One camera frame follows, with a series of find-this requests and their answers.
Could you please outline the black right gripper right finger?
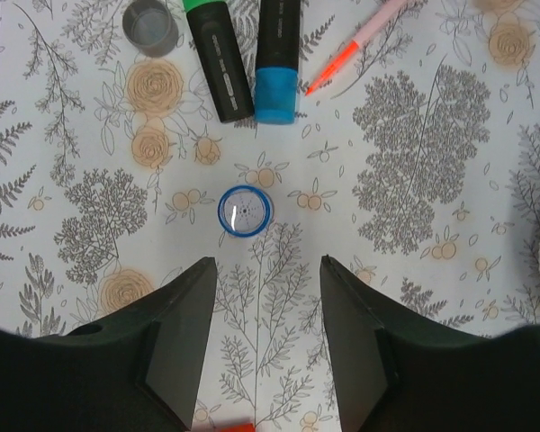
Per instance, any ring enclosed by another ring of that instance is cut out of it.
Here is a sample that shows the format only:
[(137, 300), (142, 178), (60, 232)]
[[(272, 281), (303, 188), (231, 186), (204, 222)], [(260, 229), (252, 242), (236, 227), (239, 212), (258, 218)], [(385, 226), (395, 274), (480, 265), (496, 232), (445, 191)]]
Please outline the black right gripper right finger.
[(320, 263), (324, 327), (345, 431), (480, 431), (500, 390), (479, 370), (487, 341), (420, 316)]

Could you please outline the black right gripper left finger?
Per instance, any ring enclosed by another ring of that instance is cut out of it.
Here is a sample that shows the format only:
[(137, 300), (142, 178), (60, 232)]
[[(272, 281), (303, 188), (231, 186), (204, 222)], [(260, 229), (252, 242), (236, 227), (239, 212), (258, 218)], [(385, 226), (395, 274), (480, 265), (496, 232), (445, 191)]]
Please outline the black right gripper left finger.
[(188, 430), (202, 376), (217, 267), (170, 283), (68, 334), (76, 352), (72, 430)]

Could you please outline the black highlighter blue cap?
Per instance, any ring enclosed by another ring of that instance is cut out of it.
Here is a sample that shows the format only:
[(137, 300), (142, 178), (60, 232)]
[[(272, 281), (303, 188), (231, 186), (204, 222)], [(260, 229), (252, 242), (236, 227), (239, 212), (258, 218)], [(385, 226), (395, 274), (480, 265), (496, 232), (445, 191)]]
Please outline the black highlighter blue cap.
[(294, 123), (301, 9), (301, 0), (260, 2), (254, 91), (258, 123)]

